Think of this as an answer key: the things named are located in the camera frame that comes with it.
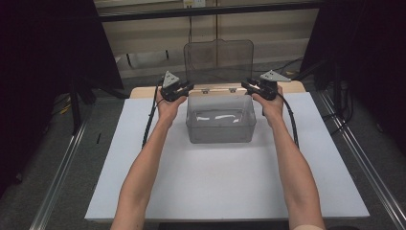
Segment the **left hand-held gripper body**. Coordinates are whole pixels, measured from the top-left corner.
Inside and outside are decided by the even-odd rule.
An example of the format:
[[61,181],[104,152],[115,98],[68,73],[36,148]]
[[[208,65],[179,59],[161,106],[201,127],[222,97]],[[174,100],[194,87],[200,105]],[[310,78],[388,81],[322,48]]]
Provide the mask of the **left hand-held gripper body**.
[[187,96],[182,94],[182,89],[180,87],[180,78],[173,75],[170,71],[167,71],[163,76],[163,83],[161,87],[161,95],[168,102],[174,102],[181,96]]

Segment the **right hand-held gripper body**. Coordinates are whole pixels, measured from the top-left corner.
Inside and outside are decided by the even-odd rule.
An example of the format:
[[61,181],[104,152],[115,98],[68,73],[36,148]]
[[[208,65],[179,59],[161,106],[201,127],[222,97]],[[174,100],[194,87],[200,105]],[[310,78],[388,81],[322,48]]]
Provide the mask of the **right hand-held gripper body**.
[[259,76],[259,94],[267,101],[273,101],[278,93],[278,81],[291,82],[291,79],[270,70]]

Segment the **clear plastic box lid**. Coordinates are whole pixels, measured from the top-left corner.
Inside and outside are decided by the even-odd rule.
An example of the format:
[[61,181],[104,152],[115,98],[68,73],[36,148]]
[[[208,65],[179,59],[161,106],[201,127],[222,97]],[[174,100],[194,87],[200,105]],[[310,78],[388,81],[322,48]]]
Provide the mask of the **clear plastic box lid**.
[[191,42],[184,46],[186,80],[193,84],[241,83],[253,74],[249,39]]

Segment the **clear plastic box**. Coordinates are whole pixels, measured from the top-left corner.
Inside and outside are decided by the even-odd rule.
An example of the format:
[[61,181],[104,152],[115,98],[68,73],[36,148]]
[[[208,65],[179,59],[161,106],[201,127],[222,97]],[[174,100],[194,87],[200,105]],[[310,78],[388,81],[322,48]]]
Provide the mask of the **clear plastic box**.
[[189,95],[186,125],[193,144],[249,143],[256,123],[249,95]]

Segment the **person's left hand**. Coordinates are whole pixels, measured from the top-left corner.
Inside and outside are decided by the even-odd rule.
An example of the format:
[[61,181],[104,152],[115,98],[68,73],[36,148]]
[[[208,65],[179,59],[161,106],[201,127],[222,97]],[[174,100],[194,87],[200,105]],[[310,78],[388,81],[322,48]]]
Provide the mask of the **person's left hand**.
[[174,102],[166,101],[161,92],[157,93],[157,107],[159,120],[171,123],[177,116],[179,106],[187,99],[186,96],[181,96]]

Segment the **person's right hand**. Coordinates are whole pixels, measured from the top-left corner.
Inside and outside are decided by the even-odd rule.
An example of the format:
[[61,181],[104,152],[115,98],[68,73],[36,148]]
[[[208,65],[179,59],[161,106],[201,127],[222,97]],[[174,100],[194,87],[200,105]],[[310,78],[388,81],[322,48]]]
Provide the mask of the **person's right hand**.
[[272,101],[267,101],[259,94],[254,93],[252,98],[262,106],[263,114],[270,126],[282,121],[283,100],[280,96]]

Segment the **wooden table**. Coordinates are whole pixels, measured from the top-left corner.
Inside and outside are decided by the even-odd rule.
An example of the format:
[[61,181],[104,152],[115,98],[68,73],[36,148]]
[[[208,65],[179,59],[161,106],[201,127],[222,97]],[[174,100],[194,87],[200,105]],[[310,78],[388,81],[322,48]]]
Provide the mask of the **wooden table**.
[[[278,81],[282,87],[283,93],[303,93],[304,85],[297,81],[283,82]],[[136,87],[130,93],[131,99],[145,99],[154,96],[155,87]],[[246,89],[239,83],[217,83],[217,84],[196,84],[194,89],[189,93],[191,97],[196,96],[225,96],[225,95],[244,95]]]

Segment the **black horizontal bar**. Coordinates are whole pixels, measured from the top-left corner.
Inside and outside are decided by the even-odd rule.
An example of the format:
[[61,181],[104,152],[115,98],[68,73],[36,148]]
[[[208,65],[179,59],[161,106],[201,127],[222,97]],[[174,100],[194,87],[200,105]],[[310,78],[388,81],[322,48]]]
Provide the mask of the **black horizontal bar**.
[[311,9],[319,9],[324,4],[325,4],[324,0],[307,0],[302,2],[282,2],[282,3],[270,3],[259,5],[239,5],[239,6],[205,7],[194,9],[174,9],[161,11],[102,13],[99,15],[99,20],[100,22],[117,22],[117,21],[162,19],[162,18],[205,16],[205,15],[219,15],[233,13],[311,10]]

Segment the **white power outlet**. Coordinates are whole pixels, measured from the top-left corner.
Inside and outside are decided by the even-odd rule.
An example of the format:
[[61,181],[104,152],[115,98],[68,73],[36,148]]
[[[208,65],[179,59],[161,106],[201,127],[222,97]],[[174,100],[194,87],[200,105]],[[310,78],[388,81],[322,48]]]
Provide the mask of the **white power outlet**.
[[206,0],[183,0],[185,9],[190,8],[204,8],[206,6]]

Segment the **white table mat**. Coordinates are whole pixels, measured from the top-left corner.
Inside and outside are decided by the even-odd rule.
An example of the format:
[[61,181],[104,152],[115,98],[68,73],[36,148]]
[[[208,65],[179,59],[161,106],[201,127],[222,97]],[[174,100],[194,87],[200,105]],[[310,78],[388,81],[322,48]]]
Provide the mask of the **white table mat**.
[[[369,211],[309,93],[288,93],[283,117],[298,130],[300,150],[326,218],[366,218]],[[107,153],[86,219],[114,218],[124,178],[138,155],[151,108],[129,99]],[[169,130],[146,218],[149,221],[240,221],[287,216],[273,135],[258,116],[253,139],[238,144],[193,144],[181,106]]]

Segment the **black metal stand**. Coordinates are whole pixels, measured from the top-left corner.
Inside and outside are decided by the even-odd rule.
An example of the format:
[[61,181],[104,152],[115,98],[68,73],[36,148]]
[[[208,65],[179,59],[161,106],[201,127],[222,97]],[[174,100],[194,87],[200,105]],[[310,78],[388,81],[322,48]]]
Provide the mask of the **black metal stand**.
[[79,128],[82,124],[79,110],[79,99],[82,99],[85,104],[93,104],[96,101],[96,96],[92,91],[90,81],[84,77],[72,77],[69,88],[74,124],[73,134],[76,135],[79,132]]

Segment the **dark curtain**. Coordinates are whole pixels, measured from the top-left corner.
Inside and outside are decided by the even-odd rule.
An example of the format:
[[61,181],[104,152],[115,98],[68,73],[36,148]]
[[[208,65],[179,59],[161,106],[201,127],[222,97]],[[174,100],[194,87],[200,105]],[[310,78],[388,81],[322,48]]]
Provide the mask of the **dark curtain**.
[[301,69],[350,84],[406,155],[406,0],[322,0]]
[[56,96],[121,89],[94,0],[0,0],[0,197],[23,171]]

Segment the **metal floor rail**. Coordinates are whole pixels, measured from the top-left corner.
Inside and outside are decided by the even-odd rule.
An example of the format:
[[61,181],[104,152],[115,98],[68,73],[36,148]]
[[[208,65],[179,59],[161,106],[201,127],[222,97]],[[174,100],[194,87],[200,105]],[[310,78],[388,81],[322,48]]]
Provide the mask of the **metal floor rail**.
[[386,212],[395,224],[397,230],[406,230],[406,213],[401,208],[399,202],[396,200],[392,192],[388,189],[381,176],[376,171],[370,158],[362,149],[354,134],[351,132],[347,123],[339,118],[333,109],[333,101],[328,95],[327,91],[318,91],[318,95],[321,98],[328,113],[332,116],[334,124],[338,128],[338,132],[346,141],[350,148],[352,155],[358,162],[358,165],[364,172],[364,175],[368,178],[373,190],[384,206]]
[[52,180],[52,183],[34,216],[34,220],[29,230],[46,230],[48,221],[55,208],[65,178],[79,148],[79,144],[82,139],[83,133],[86,130],[86,127],[87,123],[84,122],[82,125],[79,126],[77,132],[72,136],[69,146],[65,151],[63,158],[58,166],[54,179]]

